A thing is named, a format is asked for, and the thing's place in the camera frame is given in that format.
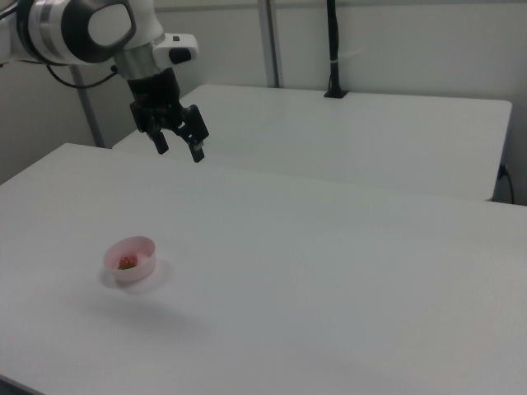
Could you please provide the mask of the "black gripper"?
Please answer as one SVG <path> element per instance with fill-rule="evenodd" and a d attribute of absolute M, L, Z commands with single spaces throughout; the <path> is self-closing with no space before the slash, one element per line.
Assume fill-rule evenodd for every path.
<path fill-rule="evenodd" d="M 133 95 L 130 109 L 137 129 L 149 136 L 159 155 L 169 150 L 161 131 L 164 128 L 187 143 L 195 163 L 205 158 L 203 142 L 209 136 L 208 128 L 196 105 L 185 108 L 180 103 L 180 87 L 172 68 L 127 83 Z"/>

